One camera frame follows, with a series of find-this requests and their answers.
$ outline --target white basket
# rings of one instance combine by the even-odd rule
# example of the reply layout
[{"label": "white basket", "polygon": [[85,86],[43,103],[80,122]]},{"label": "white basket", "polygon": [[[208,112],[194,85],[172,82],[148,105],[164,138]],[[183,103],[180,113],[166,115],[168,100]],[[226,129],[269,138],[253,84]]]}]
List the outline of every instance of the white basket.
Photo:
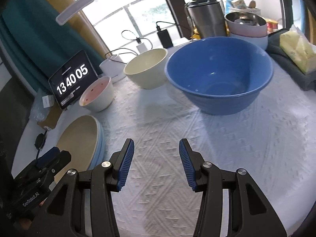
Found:
[{"label": "white basket", "polygon": [[261,16],[261,10],[260,9],[237,9],[237,8],[229,8],[230,12],[249,12],[253,14],[257,14],[258,16]]}]

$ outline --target beige plate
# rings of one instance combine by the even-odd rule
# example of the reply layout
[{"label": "beige plate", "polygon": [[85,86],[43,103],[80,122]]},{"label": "beige plate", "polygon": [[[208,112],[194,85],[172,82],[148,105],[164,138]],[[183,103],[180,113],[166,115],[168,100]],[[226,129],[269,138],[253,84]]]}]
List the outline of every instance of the beige plate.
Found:
[{"label": "beige plate", "polygon": [[71,168],[78,172],[88,169],[93,158],[98,138],[97,122],[92,116],[82,116],[72,122],[61,135],[57,147],[69,151],[71,162],[56,176],[55,182]]}]

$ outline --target light blue bowl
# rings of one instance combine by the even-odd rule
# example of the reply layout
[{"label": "light blue bowl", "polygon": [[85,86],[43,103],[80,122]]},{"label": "light blue bowl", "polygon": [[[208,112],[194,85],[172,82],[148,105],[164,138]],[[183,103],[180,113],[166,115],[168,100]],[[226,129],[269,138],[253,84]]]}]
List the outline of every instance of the light blue bowl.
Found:
[{"label": "light blue bowl", "polygon": [[214,37],[176,51],[165,74],[202,111],[230,115],[255,100],[270,82],[273,65],[264,50],[249,42]]}]

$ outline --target teal curtain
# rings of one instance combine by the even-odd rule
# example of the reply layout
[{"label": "teal curtain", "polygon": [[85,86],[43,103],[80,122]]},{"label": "teal curtain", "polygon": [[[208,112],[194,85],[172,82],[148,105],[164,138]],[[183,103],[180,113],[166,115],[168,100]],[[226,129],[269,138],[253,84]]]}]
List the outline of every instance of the teal curtain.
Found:
[{"label": "teal curtain", "polygon": [[48,79],[80,50],[98,74],[104,60],[69,24],[59,26],[58,12],[46,0],[10,0],[0,16],[0,39],[34,90],[51,93]]}]

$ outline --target yellow tissue package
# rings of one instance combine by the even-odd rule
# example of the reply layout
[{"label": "yellow tissue package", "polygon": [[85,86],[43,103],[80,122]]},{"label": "yellow tissue package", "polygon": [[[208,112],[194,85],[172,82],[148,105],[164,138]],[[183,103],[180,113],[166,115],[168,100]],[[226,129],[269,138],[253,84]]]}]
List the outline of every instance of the yellow tissue package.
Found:
[{"label": "yellow tissue package", "polygon": [[280,47],[306,75],[316,70],[316,46],[294,25],[280,35]]}]

